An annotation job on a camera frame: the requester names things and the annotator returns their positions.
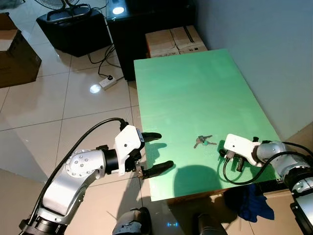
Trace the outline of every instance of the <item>black cabinet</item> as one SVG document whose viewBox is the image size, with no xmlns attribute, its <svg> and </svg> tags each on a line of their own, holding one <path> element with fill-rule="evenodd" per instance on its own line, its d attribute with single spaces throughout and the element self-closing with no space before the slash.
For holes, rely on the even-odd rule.
<svg viewBox="0 0 313 235">
<path fill-rule="evenodd" d="M 107 23 L 126 80 L 135 80 L 134 60 L 147 57 L 145 34 L 193 25 L 191 0 L 109 0 Z"/>
</svg>

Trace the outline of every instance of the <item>power strip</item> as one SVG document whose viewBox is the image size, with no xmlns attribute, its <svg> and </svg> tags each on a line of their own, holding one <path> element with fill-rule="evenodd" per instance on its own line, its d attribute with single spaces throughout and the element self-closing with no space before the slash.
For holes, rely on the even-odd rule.
<svg viewBox="0 0 313 235">
<path fill-rule="evenodd" d="M 103 79 L 101 82 L 99 82 L 100 86 L 103 87 L 104 90 L 110 88 L 111 86 L 115 85 L 117 83 L 117 80 L 109 75 L 107 78 Z"/>
</svg>

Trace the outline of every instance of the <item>white robot part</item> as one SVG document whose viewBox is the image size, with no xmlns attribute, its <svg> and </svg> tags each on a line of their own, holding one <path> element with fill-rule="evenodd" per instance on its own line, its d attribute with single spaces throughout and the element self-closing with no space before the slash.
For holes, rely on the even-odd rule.
<svg viewBox="0 0 313 235">
<path fill-rule="evenodd" d="M 251 165 L 261 167 L 263 166 L 263 163 L 256 162 L 252 157 L 254 147 L 260 144 L 260 142 L 252 142 L 246 138 L 234 134 L 228 134 L 224 143 L 224 149 L 243 156 Z"/>
<path fill-rule="evenodd" d="M 117 173 L 119 176 L 125 174 L 125 161 L 129 158 L 129 154 L 134 149 L 139 149 L 144 144 L 144 139 L 136 127 L 127 125 L 121 133 L 115 137 L 114 148 L 117 154 L 119 169 L 112 173 Z"/>
</svg>

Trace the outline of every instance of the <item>white tile floor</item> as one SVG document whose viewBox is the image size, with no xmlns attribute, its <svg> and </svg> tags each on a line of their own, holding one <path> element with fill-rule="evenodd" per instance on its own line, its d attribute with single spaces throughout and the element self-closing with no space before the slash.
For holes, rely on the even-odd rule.
<svg viewBox="0 0 313 235">
<path fill-rule="evenodd" d="M 84 2 L 92 7 L 105 4 L 104 0 Z M 127 83 L 121 79 L 110 89 L 92 94 L 90 87 L 102 80 L 97 74 L 98 65 L 90 63 L 87 56 L 77 58 L 53 48 L 35 23 L 36 18 L 45 14 L 47 9 L 33 0 L 26 0 L 26 3 L 8 11 L 41 57 L 42 65 L 36 82 L 0 89 L 1 156 L 22 158 L 27 149 L 26 157 L 35 159 L 43 172 L 49 175 L 78 138 L 103 119 L 122 117 L 142 129 L 135 82 Z M 102 59 L 104 51 L 93 52 L 92 60 Z M 119 63 L 116 53 L 109 60 L 114 64 Z M 107 63 L 103 64 L 101 70 L 115 77 L 122 76 L 121 69 Z M 118 132 L 117 123 L 104 126 L 85 139 L 79 148 L 90 149 L 103 144 L 112 147 L 113 138 Z M 24 190 L 23 193 L 36 197 L 37 191 Z M 6 196 L 6 202 L 10 203 L 10 197 Z M 209 204 L 209 207 L 202 207 L 202 203 Z M 221 208 L 217 205 L 212 206 L 209 199 L 205 199 L 196 208 L 218 212 Z M 166 201 L 152 203 L 149 181 L 139 181 L 132 173 L 124 177 L 109 175 L 94 182 L 66 234 L 111 234 L 116 218 L 131 208 L 141 206 L 148 207 L 152 214 L 155 235 L 190 234 L 186 218 L 195 212 L 195 204 L 185 205 L 182 211 L 179 206 L 168 206 Z M 23 213 L 19 219 L 27 217 Z M 178 228 L 166 227 L 167 222 L 177 221 L 184 222 Z M 254 234 L 255 229 L 262 230 L 258 226 L 251 227 L 249 222 L 240 218 L 224 222 L 230 235 L 249 235 Z"/>
</svg>

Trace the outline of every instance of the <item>light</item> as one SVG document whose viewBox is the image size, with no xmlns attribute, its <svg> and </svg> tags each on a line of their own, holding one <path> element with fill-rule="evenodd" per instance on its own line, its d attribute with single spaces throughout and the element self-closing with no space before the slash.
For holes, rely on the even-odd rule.
<svg viewBox="0 0 313 235">
<path fill-rule="evenodd" d="M 113 14 L 115 15 L 118 15 L 118 14 L 122 14 L 124 12 L 124 8 L 119 6 L 119 7 L 116 7 L 112 10 Z"/>
<path fill-rule="evenodd" d="M 101 90 L 101 86 L 99 84 L 94 84 L 90 87 L 90 93 L 96 94 Z"/>
</svg>

